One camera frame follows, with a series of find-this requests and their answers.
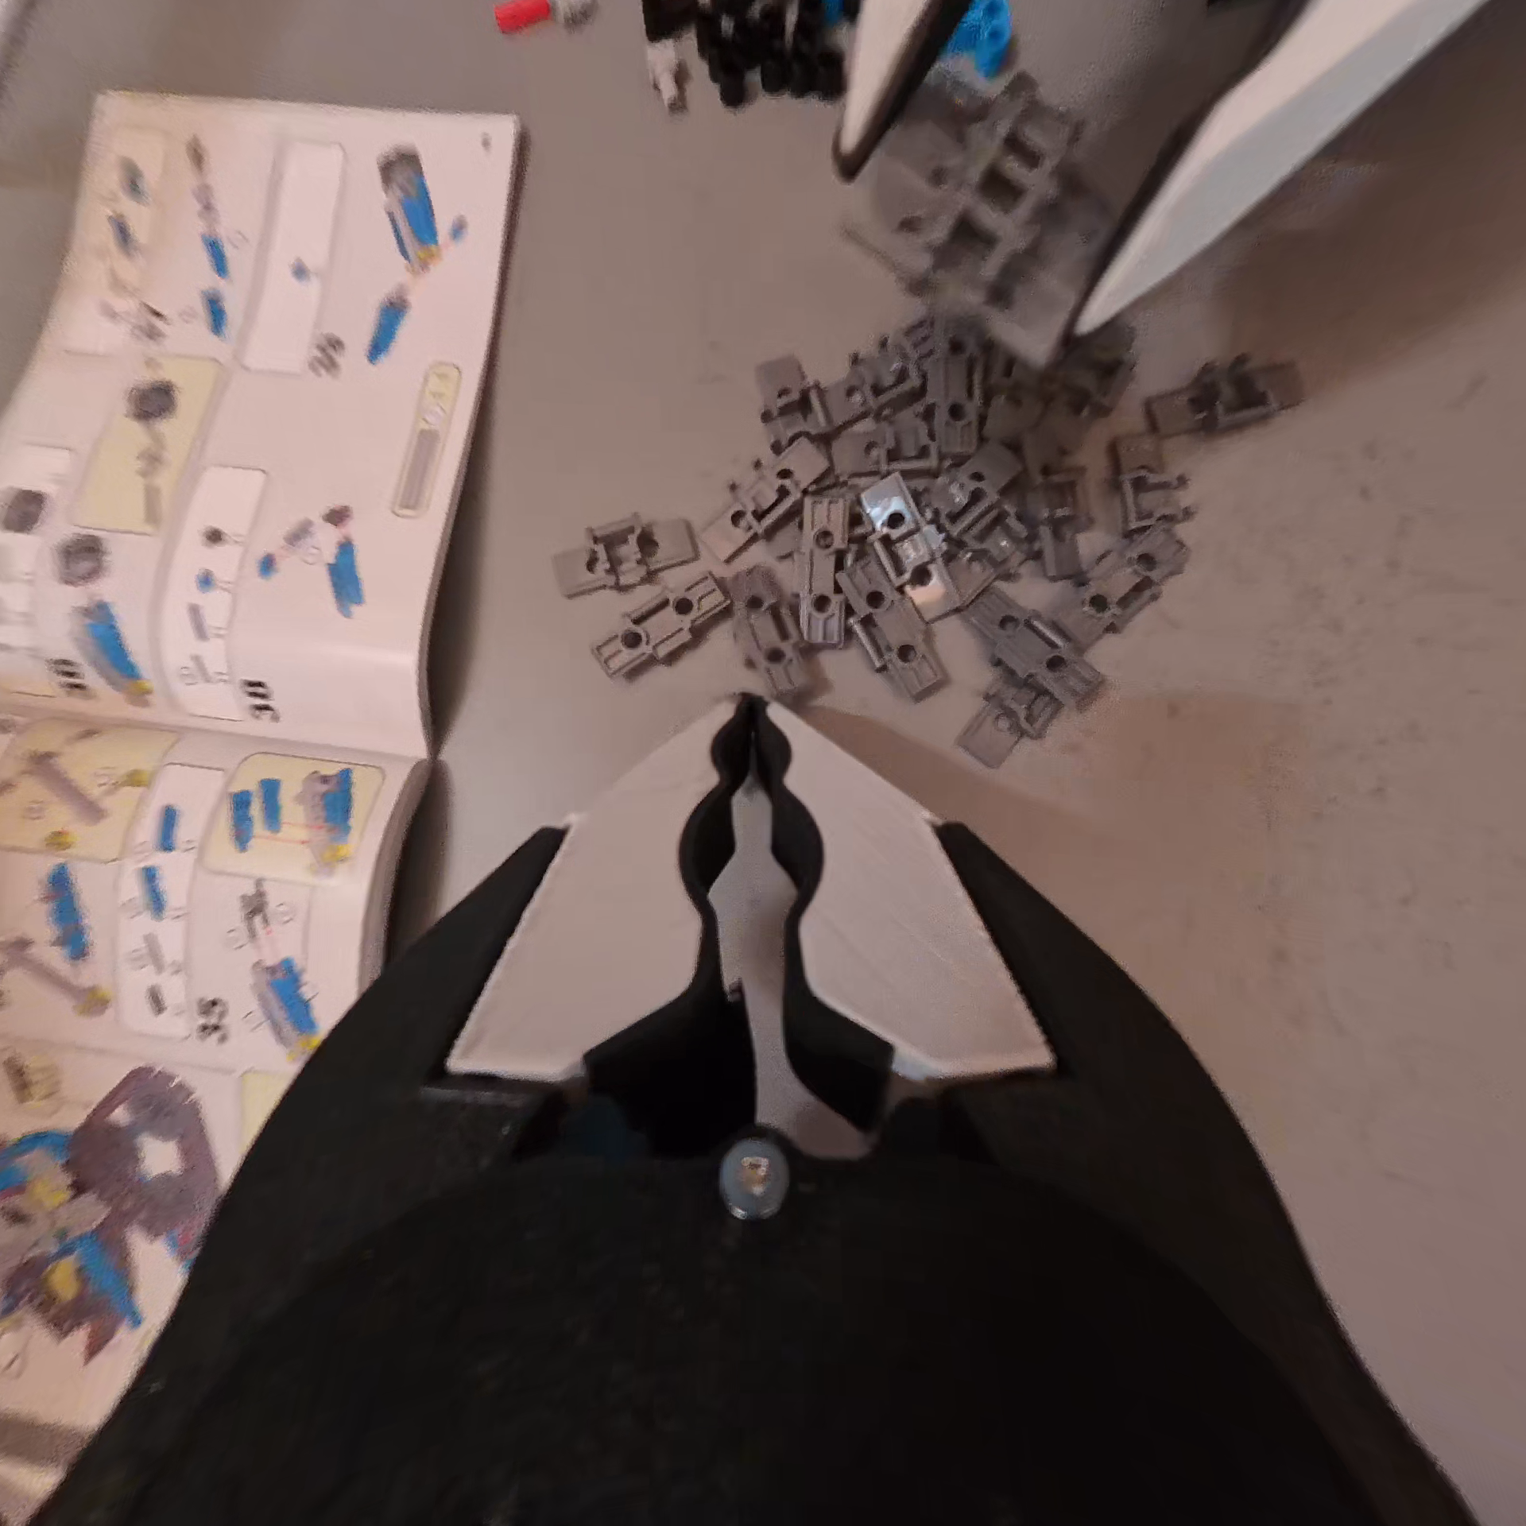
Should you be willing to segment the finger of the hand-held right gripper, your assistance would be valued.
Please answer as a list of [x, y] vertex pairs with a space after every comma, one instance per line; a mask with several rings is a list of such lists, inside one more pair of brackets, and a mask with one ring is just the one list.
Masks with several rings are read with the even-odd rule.
[[853, 182], [940, 59], [967, 3], [860, 3], [831, 139], [831, 168]]
[[1302, 4], [1125, 219], [1073, 333], [1100, 330], [1189, 266], [1478, 10], [1478, 3]]

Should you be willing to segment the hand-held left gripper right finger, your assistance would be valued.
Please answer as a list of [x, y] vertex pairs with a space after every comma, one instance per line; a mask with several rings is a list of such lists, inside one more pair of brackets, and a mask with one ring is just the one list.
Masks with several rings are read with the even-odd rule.
[[780, 1020], [804, 1084], [1049, 1074], [1055, 1053], [915, 800], [771, 702], [753, 713], [793, 898]]

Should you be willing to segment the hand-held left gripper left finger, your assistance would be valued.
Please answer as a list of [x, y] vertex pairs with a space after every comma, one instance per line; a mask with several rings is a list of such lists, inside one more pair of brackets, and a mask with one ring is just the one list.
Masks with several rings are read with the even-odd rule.
[[735, 856], [751, 698], [726, 698], [573, 815], [446, 1058], [450, 1076], [568, 1085], [646, 1020], [726, 1016], [711, 889]]

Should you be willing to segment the pile of grey track links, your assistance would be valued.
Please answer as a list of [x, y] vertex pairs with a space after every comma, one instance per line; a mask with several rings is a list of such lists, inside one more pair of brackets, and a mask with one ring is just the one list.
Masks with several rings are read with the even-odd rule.
[[639, 515], [586, 528], [551, 560], [566, 600], [639, 595], [593, 646], [604, 677], [673, 662], [726, 622], [766, 697], [798, 702], [853, 644], [907, 702], [947, 680], [933, 638], [960, 624], [982, 660], [958, 751], [996, 771], [1087, 709], [1091, 651], [1160, 600], [1189, 560], [1187, 479], [1167, 442], [1238, 433], [1304, 400], [1291, 362], [1204, 364], [1105, 446], [1113, 515], [1096, 526], [1080, 453], [1133, 379], [1107, 328], [1033, 371], [973, 319], [929, 311], [831, 384], [797, 357], [755, 370], [766, 453], [702, 529]]

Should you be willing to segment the grey desk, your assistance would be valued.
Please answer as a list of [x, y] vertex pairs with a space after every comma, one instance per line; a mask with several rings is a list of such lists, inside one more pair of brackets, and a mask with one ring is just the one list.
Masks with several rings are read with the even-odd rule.
[[[1487, 1523], [1522, 1523], [1522, 4], [1487, 4], [1133, 311], [1136, 397], [1207, 359], [1305, 402], [1173, 446], [1191, 560], [1105, 691], [998, 773], [977, 704], [844, 653], [813, 726], [977, 831], [1124, 965], [1229, 1098], [1351, 1342]], [[430, 651], [439, 762], [388, 953], [740, 678], [728, 642], [604, 680], [550, 557], [626, 491], [697, 522], [757, 453], [753, 366], [900, 321], [842, 239], [833, 113], [691, 86], [637, 4], [35, 4], [3, 73], [3, 397], [63, 262], [94, 99], [510, 112], [495, 371]]]

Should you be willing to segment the blue building block assembly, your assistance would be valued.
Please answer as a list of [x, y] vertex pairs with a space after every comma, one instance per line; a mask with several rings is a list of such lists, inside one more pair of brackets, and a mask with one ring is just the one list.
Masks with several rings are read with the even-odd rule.
[[969, 3], [938, 55], [938, 72], [995, 86], [1011, 72], [1015, 24], [1009, 3]]

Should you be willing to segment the pile of black building parts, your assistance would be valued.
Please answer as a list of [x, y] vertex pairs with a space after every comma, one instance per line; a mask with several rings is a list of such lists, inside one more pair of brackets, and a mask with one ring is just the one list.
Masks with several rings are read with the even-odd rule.
[[640, 28], [644, 48], [675, 39], [684, 64], [682, 39], [689, 39], [719, 104], [739, 112], [755, 95], [838, 103], [846, 88], [842, 30], [857, 14], [857, 3], [640, 3]]

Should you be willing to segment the instruction booklet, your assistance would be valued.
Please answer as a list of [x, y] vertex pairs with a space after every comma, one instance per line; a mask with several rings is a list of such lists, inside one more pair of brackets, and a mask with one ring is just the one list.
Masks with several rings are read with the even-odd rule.
[[108, 93], [3, 413], [3, 1498], [375, 978], [508, 117]]

